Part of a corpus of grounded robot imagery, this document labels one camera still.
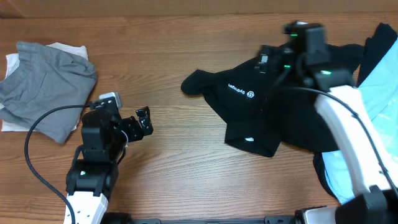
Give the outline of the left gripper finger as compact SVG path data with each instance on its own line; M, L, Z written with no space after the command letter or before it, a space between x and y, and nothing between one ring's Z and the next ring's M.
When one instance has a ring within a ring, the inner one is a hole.
M148 106L136 110L136 115L140 123L150 123L150 109Z
M154 131L152 122L149 119L143 119L141 121L142 132L144 136L151 135Z

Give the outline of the black Sydrogen garment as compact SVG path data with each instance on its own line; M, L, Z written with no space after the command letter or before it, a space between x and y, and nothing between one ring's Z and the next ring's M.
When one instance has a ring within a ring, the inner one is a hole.
M181 84L186 95L203 95L227 124L225 143L237 149L273 157L279 144L319 154L338 146L323 118L316 112L317 94L281 88L278 72L260 73L259 57L235 68L211 73L195 70Z

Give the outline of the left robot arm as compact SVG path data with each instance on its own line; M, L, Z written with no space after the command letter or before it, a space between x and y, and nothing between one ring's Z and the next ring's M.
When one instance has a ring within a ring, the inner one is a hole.
M130 142L153 133L150 109L122 119L118 109L91 110L82 118L78 146L66 178L65 223L101 223Z

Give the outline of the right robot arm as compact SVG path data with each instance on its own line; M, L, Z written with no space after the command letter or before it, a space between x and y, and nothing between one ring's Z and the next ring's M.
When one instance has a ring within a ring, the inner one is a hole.
M354 198L338 207L303 208L292 223L397 223L397 164L388 156L349 71L333 64L319 23L294 21L288 58L298 86L318 96L314 107L342 152Z

